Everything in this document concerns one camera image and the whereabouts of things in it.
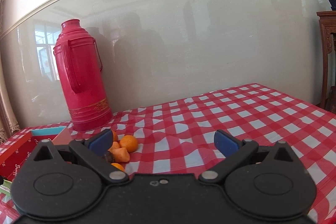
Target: metal screw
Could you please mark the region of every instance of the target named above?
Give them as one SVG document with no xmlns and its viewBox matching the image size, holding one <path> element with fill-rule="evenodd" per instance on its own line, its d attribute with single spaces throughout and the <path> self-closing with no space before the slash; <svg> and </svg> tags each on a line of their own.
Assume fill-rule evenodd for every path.
<svg viewBox="0 0 336 224">
<path fill-rule="evenodd" d="M 202 173 L 202 177 L 203 177 L 204 179 L 209 179 L 209 180 L 211 180 L 211 179 L 215 179 L 215 178 L 217 178 L 217 177 L 218 177 L 218 173 L 215 172 L 215 171 L 208 170 L 208 171 L 204 171 L 204 172 Z"/>
<path fill-rule="evenodd" d="M 157 180 L 153 180 L 153 181 L 149 182 L 149 184 L 152 185 L 152 186 L 158 186 L 159 182 Z"/>
<path fill-rule="evenodd" d="M 113 171 L 109 174 L 109 177 L 113 180 L 121 180 L 126 177 L 126 174 L 122 171 Z"/>
<path fill-rule="evenodd" d="M 167 184 L 169 181 L 166 180 L 166 179 L 160 179 L 159 182 L 160 182 L 161 184 Z"/>
</svg>

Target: wooden stand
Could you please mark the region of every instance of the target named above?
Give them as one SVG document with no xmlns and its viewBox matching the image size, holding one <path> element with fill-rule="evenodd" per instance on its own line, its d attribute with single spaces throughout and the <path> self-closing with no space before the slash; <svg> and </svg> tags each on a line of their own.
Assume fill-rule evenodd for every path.
<svg viewBox="0 0 336 224">
<path fill-rule="evenodd" d="M 332 40 L 336 49 L 336 11 L 317 12 L 320 17 L 320 30 L 322 39 L 322 56 L 323 56 L 323 79 L 322 79 L 322 94 L 320 108 L 326 107 L 327 82 L 328 82 L 328 54 L 332 51 Z M 331 89 L 328 98 L 327 111 L 334 110 L 336 112 L 336 94 L 335 88 Z"/>
</svg>

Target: orange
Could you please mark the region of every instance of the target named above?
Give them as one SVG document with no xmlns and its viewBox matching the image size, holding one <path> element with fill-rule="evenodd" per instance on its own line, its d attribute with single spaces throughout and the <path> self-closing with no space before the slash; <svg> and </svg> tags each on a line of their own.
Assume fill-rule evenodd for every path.
<svg viewBox="0 0 336 224">
<path fill-rule="evenodd" d="M 113 142 L 112 146 L 109 148 L 109 151 L 111 152 L 113 149 L 120 148 L 120 144 L 118 142 Z"/>
<path fill-rule="evenodd" d="M 114 142 L 117 142 L 118 141 L 118 135 L 115 131 L 112 130 L 112 133 L 113 133 L 113 141 Z"/>
<path fill-rule="evenodd" d="M 115 162 L 128 162 L 130 159 L 129 153 L 127 152 L 127 149 L 125 147 L 116 148 L 110 150 L 110 152 L 114 156 Z"/>
<path fill-rule="evenodd" d="M 138 141 L 132 135 L 126 135 L 120 140 L 120 147 L 125 147 L 128 153 L 132 153 L 138 149 Z"/>
<path fill-rule="evenodd" d="M 119 170 L 121 170 L 121 171 L 125 172 L 125 169 L 122 167 L 122 165 L 121 165 L 121 164 L 116 164 L 116 163 L 113 163 L 113 164 L 111 164 L 111 165 L 113 165 L 114 167 L 118 168 Z"/>
</svg>

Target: carved wooden furniture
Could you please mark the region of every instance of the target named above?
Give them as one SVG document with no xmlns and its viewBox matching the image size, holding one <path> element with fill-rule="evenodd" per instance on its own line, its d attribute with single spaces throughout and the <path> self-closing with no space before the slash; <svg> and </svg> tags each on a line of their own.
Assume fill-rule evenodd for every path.
<svg viewBox="0 0 336 224">
<path fill-rule="evenodd" d="M 319 22 L 323 56 L 323 79 L 320 108 L 324 109 L 326 106 L 327 95 L 328 54 L 332 51 L 332 40 L 334 41 L 334 47 L 336 48 L 336 11 L 317 12 L 317 15 L 320 17 Z"/>
</svg>

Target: curtain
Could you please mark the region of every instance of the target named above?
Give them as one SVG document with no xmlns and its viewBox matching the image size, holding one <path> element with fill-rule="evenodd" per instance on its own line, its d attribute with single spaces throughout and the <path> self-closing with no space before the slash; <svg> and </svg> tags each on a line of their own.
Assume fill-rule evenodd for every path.
<svg viewBox="0 0 336 224">
<path fill-rule="evenodd" d="M 0 12 L 2 15 L 3 0 L 0 0 Z M 15 114 L 9 100 L 5 78 L 3 76 L 2 63 L 0 62 L 0 144 L 20 130 Z"/>
</svg>

